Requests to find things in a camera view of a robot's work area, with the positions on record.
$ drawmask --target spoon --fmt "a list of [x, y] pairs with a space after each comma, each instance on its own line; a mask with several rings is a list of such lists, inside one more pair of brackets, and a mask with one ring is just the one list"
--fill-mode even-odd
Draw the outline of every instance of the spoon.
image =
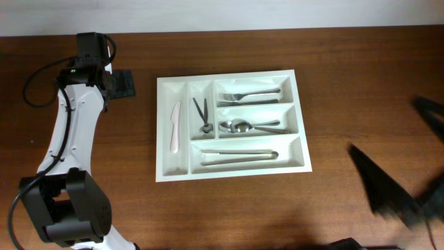
[[261, 128], [257, 126], [253, 126], [249, 122], [242, 120], [242, 119], [235, 119], [233, 120], [233, 123], [231, 123], [231, 130], [238, 133], [245, 133], [249, 132], [252, 129], [257, 129], [260, 131], [266, 131], [271, 133], [281, 133], [281, 134], [288, 134], [291, 131], [287, 129], [278, 129], [278, 128]]
[[[227, 122], [219, 123], [219, 130], [223, 131], [223, 132], [226, 132], [226, 133], [236, 133], [236, 131], [232, 130], [231, 124], [234, 121], [238, 121], [238, 120], [241, 121], [241, 122], [244, 121], [242, 119], [234, 119], [232, 121], [227, 121]], [[252, 125], [253, 126], [277, 126], [279, 124], [280, 124], [279, 120], [273, 120], [271, 122], [262, 122], [262, 123], [258, 123], [258, 124], [252, 124]]]

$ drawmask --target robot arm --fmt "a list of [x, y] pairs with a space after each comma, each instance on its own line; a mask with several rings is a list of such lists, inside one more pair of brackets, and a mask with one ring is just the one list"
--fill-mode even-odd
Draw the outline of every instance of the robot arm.
[[[111, 60], [105, 35], [83, 33], [78, 34], [77, 39], [78, 57], [57, 77], [59, 87], [64, 91], [58, 93], [58, 116], [49, 149], [38, 168], [37, 177], [21, 180], [20, 190], [28, 190], [23, 194], [22, 202], [44, 242], [73, 249], [138, 249], [112, 226], [110, 202], [92, 179], [90, 166], [99, 114], [106, 110], [107, 101], [115, 92], [127, 90], [126, 81], [118, 82], [118, 78], [110, 73]], [[63, 148], [67, 129], [65, 150], [60, 160], [42, 176]], [[37, 178], [40, 178], [38, 183], [30, 187], [29, 183]], [[62, 192], [66, 192], [69, 199], [56, 201]]]

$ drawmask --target white plastic knife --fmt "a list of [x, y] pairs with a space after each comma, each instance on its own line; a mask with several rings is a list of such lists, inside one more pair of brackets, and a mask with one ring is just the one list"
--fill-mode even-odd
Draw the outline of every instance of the white plastic knife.
[[180, 101], [174, 106], [171, 113], [171, 121], [173, 122], [173, 135], [171, 136], [171, 146], [169, 150], [173, 153], [179, 151], [179, 116], [180, 116]]

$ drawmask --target brown table surface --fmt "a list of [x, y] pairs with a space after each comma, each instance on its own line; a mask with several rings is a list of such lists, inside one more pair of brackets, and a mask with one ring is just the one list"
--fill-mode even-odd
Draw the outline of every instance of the brown table surface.
[[[111, 35], [115, 69], [133, 71], [137, 96], [99, 117], [92, 176], [111, 201], [113, 224], [142, 249], [278, 249], [352, 237], [364, 246], [431, 249], [424, 226], [374, 216], [349, 158], [365, 151], [410, 194], [444, 168], [444, 145], [409, 104], [444, 103], [443, 26], [319, 28]], [[57, 105], [22, 100], [26, 78], [76, 54], [68, 36], [0, 38], [0, 248], [11, 249], [6, 214], [21, 177], [35, 174]], [[59, 68], [32, 88], [48, 86]], [[155, 182], [156, 78], [295, 69], [312, 173]], [[43, 244], [19, 204], [15, 231]], [[444, 226], [432, 223], [438, 248]]]

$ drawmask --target knife handle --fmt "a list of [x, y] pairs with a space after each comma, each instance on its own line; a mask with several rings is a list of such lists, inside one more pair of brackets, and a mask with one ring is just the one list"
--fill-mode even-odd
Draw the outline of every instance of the knife handle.
[[177, 124], [173, 124], [173, 135], [171, 136], [171, 146], [169, 150], [173, 153], [179, 151], [179, 121]]

